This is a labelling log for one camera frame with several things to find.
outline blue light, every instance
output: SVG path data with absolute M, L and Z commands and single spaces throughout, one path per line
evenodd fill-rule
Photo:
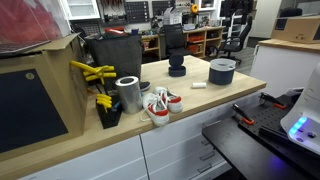
M 290 129 L 290 134 L 295 134 L 299 128 L 307 121 L 307 117 L 302 116 Z

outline gray canister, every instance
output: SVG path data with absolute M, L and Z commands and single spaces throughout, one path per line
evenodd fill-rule
M 236 62 L 230 59 L 210 61 L 209 81 L 217 85 L 230 84 L 233 79 Z
M 135 114 L 142 109 L 142 98 L 139 79 L 135 76 L 126 76 L 116 81 L 123 112 Z

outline white sneaker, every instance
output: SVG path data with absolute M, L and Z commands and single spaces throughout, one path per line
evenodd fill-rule
M 152 93 L 143 95 L 143 108 L 157 126 L 164 126 L 169 122 L 169 111 L 161 97 Z
M 169 89 L 157 86 L 153 94 L 162 97 L 162 101 L 168 107 L 169 111 L 172 113 L 179 113 L 182 111 L 182 101 L 181 97 L 171 92 Z

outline yellow clamp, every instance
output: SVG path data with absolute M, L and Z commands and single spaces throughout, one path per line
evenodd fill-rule
M 101 83 L 104 84 L 104 78 L 117 76 L 117 74 L 114 72 L 109 72 L 109 73 L 105 72 L 105 71 L 113 71 L 114 70 L 113 66 L 102 66 L 102 67 L 93 68 L 91 66 L 88 66 L 86 64 L 83 64 L 74 60 L 70 61 L 70 64 L 85 70 L 83 72 L 83 75 L 87 76 L 86 81 L 92 81 L 100 78 Z
M 97 94 L 97 103 L 104 106 L 106 112 L 107 112 L 107 108 L 112 107 L 111 97 L 105 94 Z

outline drawer handle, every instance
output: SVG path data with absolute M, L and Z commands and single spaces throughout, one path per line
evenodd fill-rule
M 199 173 L 203 173 L 203 172 L 205 172 L 206 170 L 208 170 L 208 169 L 210 169 L 210 168 L 212 168 L 211 163 L 209 163 L 208 165 L 206 165 L 206 166 L 203 167 L 203 168 L 198 169 L 198 172 L 199 172 Z
M 202 141 L 201 141 L 201 144 L 204 145 L 204 146 L 206 146 L 206 145 L 209 144 L 209 141 L 207 141 L 207 140 L 202 140 Z
M 200 159 L 201 159 L 202 161 L 205 161 L 205 160 L 213 157 L 214 155 L 215 155 L 214 151 L 211 151 L 211 152 L 209 152 L 208 154 L 201 156 Z

